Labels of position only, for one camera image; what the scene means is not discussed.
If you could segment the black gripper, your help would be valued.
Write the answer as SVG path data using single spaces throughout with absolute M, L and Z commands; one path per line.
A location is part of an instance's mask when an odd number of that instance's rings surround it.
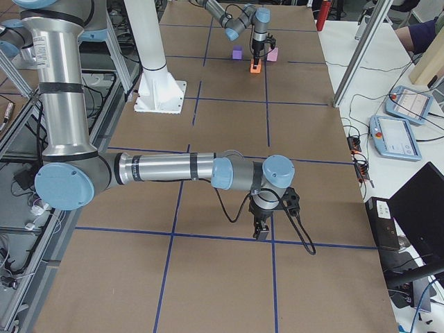
M 248 211 L 253 214 L 253 237 L 260 241 L 267 240 L 270 229 L 266 221 L 273 215 L 273 211 L 261 208 L 254 200 L 250 200 Z
M 252 39 L 251 47 L 253 50 L 253 66 L 257 67 L 260 60 L 260 52 L 264 50 L 264 40 Z

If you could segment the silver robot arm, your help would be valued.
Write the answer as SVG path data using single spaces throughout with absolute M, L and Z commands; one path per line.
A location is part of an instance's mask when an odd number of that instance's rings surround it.
M 252 28 L 250 52 L 253 59 L 250 65 L 250 72 L 259 73 L 261 71 L 262 58 L 267 55 L 265 45 L 268 44 L 269 49 L 272 51 L 276 44 L 276 39 L 268 32 L 271 11 L 265 7 L 256 8 L 252 4 L 246 4 L 243 8 L 239 7 L 241 12 L 238 17 L 234 17 L 228 12 L 229 5 L 223 8 L 218 1 L 196 1 L 196 5 L 206 9 L 219 22 L 230 41 L 236 40 L 242 32 Z
M 100 1 L 14 1 L 21 20 L 31 32 L 37 60 L 39 93 L 44 107 L 48 146 L 42 153 L 43 166 L 35 176 L 40 198 L 53 208 L 77 210 L 101 192 L 129 182 L 179 182 L 203 180 L 216 189 L 224 214 L 230 222 L 239 218 L 247 198 L 254 215 L 253 237 L 265 240 L 268 217 L 283 210 L 300 221 L 298 196 L 290 187 L 295 169 L 285 156 L 272 155 L 264 162 L 245 160 L 236 151 L 134 155 L 100 153 L 89 139 L 79 40 L 89 24 L 107 19 Z M 167 69 L 154 1 L 125 1 L 139 55 L 142 80 L 136 100 L 138 112 L 178 114 L 187 83 L 175 80 Z M 231 40 L 242 32 L 241 23 L 255 31 L 253 45 L 265 43 L 270 11 L 254 6 L 227 22 Z M 230 219 L 217 189 L 248 191 L 234 220 Z

